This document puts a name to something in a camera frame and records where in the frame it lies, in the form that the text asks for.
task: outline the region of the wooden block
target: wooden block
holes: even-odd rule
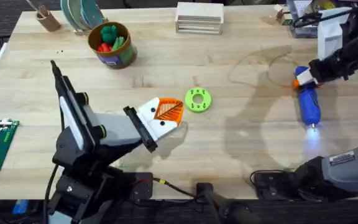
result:
[[[223,4],[178,2],[176,32],[221,34]]]

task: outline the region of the green gear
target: green gear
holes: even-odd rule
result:
[[[196,95],[200,95],[203,97],[203,101],[201,103],[194,102],[193,97]],[[200,88],[200,87],[191,88],[186,92],[185,105],[192,112],[197,112],[197,113],[204,112],[208,110],[211,104],[212,104],[212,97],[208,93],[208,91],[206,91],[204,88]]]

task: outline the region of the cup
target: cup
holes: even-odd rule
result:
[[[98,47],[102,44],[101,30],[105,26],[116,26],[117,36],[125,38],[124,44],[117,50],[111,52],[98,52]],[[130,65],[137,57],[137,50],[132,45],[131,36],[127,28],[118,22],[106,22],[95,27],[88,36],[88,44],[100,61],[113,69],[122,69]]]

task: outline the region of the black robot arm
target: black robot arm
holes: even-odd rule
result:
[[[345,24],[344,32],[350,26]],[[344,46],[324,60],[315,59],[309,63],[311,76],[319,83],[343,77],[347,80],[358,69],[358,21],[357,26],[344,34]]]

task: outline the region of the sticker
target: sticker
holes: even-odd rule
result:
[[[127,49],[121,52],[119,57],[121,58],[123,64],[126,64],[133,56],[134,51],[132,50],[132,45],[128,46]]]
[[[100,61],[102,63],[105,63],[106,65],[122,65],[121,59],[116,56],[100,56],[97,55]]]
[[[355,160],[354,151],[345,152],[336,156],[331,156],[329,158],[329,163],[331,166],[342,164],[344,162],[350,162]]]

